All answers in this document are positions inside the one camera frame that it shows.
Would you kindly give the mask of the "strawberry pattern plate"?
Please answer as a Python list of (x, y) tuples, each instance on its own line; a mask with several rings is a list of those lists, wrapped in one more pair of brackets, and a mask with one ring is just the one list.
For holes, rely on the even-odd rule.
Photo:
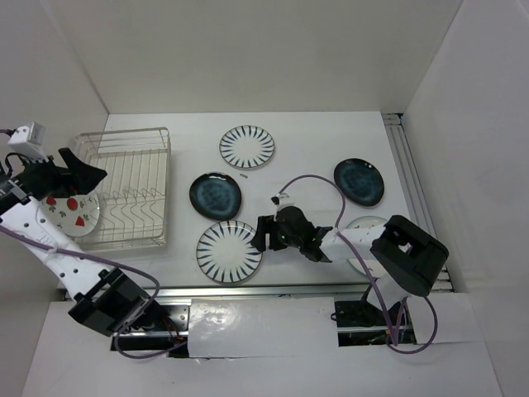
[(41, 206), (48, 219), (69, 237), (85, 237), (93, 232), (101, 215), (96, 194), (70, 198), (50, 195), (41, 201)]
[(387, 274), (387, 271), (370, 252), (373, 239), (381, 235), (384, 225), (388, 220), (376, 216), (365, 216), (350, 222), (343, 230), (344, 235), (360, 253), (367, 265), (370, 274), (378, 279)]

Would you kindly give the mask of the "blue striped plate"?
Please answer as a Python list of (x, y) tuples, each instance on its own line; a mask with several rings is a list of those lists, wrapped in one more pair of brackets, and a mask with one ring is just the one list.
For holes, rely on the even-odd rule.
[(210, 280), (221, 285), (247, 281), (260, 267), (263, 254), (250, 242), (255, 229), (239, 221), (213, 224), (199, 238), (196, 260)]
[(228, 165), (239, 170), (253, 170), (272, 159), (275, 142), (264, 128), (241, 125), (233, 127), (222, 136), (219, 152)]

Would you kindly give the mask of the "dark blue glazed plate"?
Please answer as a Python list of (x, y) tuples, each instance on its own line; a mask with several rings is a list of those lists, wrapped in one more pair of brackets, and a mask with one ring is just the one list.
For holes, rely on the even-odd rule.
[(384, 179), (367, 160), (350, 158), (341, 161), (333, 171), (333, 178), (341, 192), (362, 207), (374, 207), (384, 196)]
[(228, 221), (240, 212), (242, 193), (231, 176), (211, 172), (193, 181), (189, 199), (193, 208), (205, 218)]

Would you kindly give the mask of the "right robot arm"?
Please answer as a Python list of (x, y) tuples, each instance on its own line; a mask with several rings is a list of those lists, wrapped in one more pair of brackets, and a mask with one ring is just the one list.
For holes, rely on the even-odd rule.
[(313, 225), (294, 206), (259, 217), (251, 245), (259, 252), (292, 247), (313, 262), (356, 259), (371, 283), (360, 306), (370, 324), (381, 323), (408, 297), (426, 298), (449, 257), (445, 245), (401, 215), (382, 225), (341, 230)]

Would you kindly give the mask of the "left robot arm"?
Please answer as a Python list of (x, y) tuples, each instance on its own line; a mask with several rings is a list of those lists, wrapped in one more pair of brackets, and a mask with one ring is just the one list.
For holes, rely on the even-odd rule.
[(110, 337), (129, 328), (157, 328), (167, 311), (128, 276), (130, 266), (88, 254), (73, 242), (41, 207), (43, 199), (89, 194), (107, 176), (83, 163), (68, 148), (59, 150), (64, 166), (52, 157), (20, 154), (23, 169), (1, 168), (1, 231), (18, 240), (60, 280), (74, 299), (69, 316)]

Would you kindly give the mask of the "white glossy cover sheet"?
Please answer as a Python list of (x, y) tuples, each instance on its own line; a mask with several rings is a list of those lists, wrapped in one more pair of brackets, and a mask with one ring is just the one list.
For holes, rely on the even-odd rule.
[(338, 349), (332, 298), (195, 299), (192, 358), (315, 356)]

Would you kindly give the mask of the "aluminium rail frame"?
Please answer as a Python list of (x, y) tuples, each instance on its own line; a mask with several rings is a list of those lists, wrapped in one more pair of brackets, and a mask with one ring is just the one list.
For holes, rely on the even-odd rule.
[[(264, 166), (239, 170), (222, 159), (219, 152), (222, 136), (241, 125), (262, 127), (274, 138), (274, 156)], [(285, 192), (291, 200), (288, 206), (300, 208), (315, 226), (343, 230), (357, 218), (376, 216), (389, 220), (393, 215), (401, 215), (436, 238), (402, 121), (396, 115), (375, 112), (183, 115), (174, 126), (164, 127), (169, 130), (171, 144), (166, 245), (90, 251), (98, 256), (111, 252), (127, 263), (132, 268), (130, 277), (147, 290), (157, 289), (159, 300), (361, 294), (371, 287), (356, 259), (313, 262), (292, 247), (261, 252), (259, 269), (245, 282), (221, 285), (208, 279), (198, 267), (196, 246), (209, 227), (223, 221), (205, 218), (189, 199), (191, 184), (206, 173), (223, 173), (237, 182), (242, 193), (241, 209), (228, 221), (244, 222), (255, 230), (259, 216), (275, 215), (281, 209), (277, 209), (271, 197)], [(367, 160), (382, 175), (385, 192), (378, 205), (357, 205), (335, 184), (335, 167), (350, 158)], [(426, 298), (408, 297), (386, 312), (367, 301), (361, 302), (361, 308), (381, 317), (375, 331), (382, 343), (403, 354), (411, 352), (407, 335), (418, 332), (418, 321), (411, 314), (412, 304), (425, 304), (427, 318), (437, 320), (432, 298), (438, 287), (437, 279)]]

